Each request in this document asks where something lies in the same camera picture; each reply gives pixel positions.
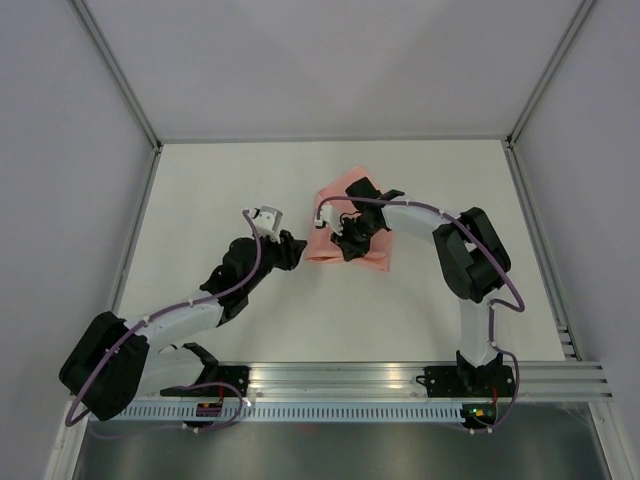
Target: white wall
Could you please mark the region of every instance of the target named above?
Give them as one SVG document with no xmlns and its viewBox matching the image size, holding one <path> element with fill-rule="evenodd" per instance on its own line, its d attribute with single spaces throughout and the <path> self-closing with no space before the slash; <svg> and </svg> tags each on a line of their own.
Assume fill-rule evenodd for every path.
<svg viewBox="0 0 640 480">
<path fill-rule="evenodd" d="M 583 354 L 640 455 L 640 2 L 599 2 L 519 142 Z"/>
<path fill-rule="evenodd" d="M 88 0 L 162 140 L 504 135 L 578 0 Z"/>
<path fill-rule="evenodd" d="M 0 478 L 44 473 L 150 147 L 64 0 L 0 7 Z"/>
</svg>

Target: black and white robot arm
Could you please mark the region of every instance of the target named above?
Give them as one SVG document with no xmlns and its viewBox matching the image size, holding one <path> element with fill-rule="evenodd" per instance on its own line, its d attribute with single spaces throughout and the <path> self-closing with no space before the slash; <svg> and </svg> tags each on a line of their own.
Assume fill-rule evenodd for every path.
<svg viewBox="0 0 640 480">
<path fill-rule="evenodd" d="M 244 214 L 254 238 L 234 240 L 222 263 L 189 298 L 150 315 L 121 319 L 104 312 L 93 319 L 59 374 L 77 403 L 81 400 L 98 419 L 108 420 L 138 395 L 180 396 L 171 387 L 217 380 L 216 358 L 195 343 L 180 341 L 235 318 L 274 268 L 298 265 L 307 245 L 280 230 L 278 210 L 262 207 Z"/>
<path fill-rule="evenodd" d="M 331 240 L 342 250 L 346 261 L 363 257 L 370 239 L 385 229 L 406 232 L 436 247 L 444 280 L 458 296 L 460 304 L 461 341 L 456 352 L 457 374 L 467 391 L 484 391 L 502 369 L 502 355 L 490 337 L 490 302 L 504 284 L 489 260 L 460 232 L 449 219 L 453 216 L 487 248 L 504 272 L 511 261 L 484 211 L 472 208 L 463 213 L 444 214 L 417 204 L 403 192 L 391 190 L 382 194 L 367 178 L 347 188 L 353 198 L 357 216 L 341 216 L 330 202 L 316 217 L 316 227 L 330 227 Z"/>
</svg>

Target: gray floor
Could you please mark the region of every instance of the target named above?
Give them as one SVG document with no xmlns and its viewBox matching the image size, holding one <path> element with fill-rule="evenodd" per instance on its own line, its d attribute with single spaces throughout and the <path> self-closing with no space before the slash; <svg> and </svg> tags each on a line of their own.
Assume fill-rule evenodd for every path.
<svg viewBox="0 0 640 480">
<path fill-rule="evenodd" d="M 148 422 L 96 424 L 103 434 Z M 492 435 L 427 424 L 249 423 L 104 441 L 87 436 L 74 476 L 100 479 L 608 479 L 585 412 L 519 405 Z"/>
</svg>

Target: white table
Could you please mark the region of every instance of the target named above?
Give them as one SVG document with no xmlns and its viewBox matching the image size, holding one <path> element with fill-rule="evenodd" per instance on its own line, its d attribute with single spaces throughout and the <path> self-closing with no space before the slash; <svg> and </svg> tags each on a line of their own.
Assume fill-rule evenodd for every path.
<svg viewBox="0 0 640 480">
<path fill-rule="evenodd" d="M 483 208 L 512 260 L 527 310 L 497 311 L 497 339 L 521 360 L 564 360 L 500 143 L 367 141 L 166 145 L 120 315 L 186 297 L 231 241 L 250 236 L 241 210 L 269 205 L 307 238 L 318 190 L 362 165 L 383 190 L 464 211 Z M 510 298 L 503 288 L 502 297 Z M 274 270 L 249 306 L 195 340 L 222 361 L 445 361 L 460 338 L 458 301 L 432 245 L 396 234 L 389 273 L 302 262 Z"/>
</svg>

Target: pink cloth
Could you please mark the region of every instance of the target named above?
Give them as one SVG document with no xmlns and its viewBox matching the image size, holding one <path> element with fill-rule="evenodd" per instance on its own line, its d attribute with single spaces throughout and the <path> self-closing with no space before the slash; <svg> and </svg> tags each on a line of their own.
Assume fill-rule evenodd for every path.
<svg viewBox="0 0 640 480">
<path fill-rule="evenodd" d="M 315 203 L 316 210 L 320 202 L 327 197 L 334 195 L 346 196 L 347 193 L 345 189 L 362 177 L 368 177 L 369 180 L 371 180 L 371 183 L 380 190 L 380 187 L 369 176 L 365 169 L 358 166 L 351 169 L 331 185 L 318 192 Z M 341 213 L 351 213 L 356 210 L 353 204 L 347 201 L 335 201 L 331 202 L 331 205 Z M 388 272 L 392 246 L 393 233 L 381 230 L 371 238 L 371 250 L 369 250 L 369 253 L 363 258 L 356 258 L 355 260 L 352 260 L 351 263 L 356 263 L 363 267 L 372 268 L 382 272 Z M 306 248 L 305 258 L 309 262 L 325 264 L 344 262 L 340 248 L 331 243 L 331 229 L 327 227 L 319 230 L 313 225 L 311 226 L 311 234 L 309 235 L 309 243 Z"/>
</svg>

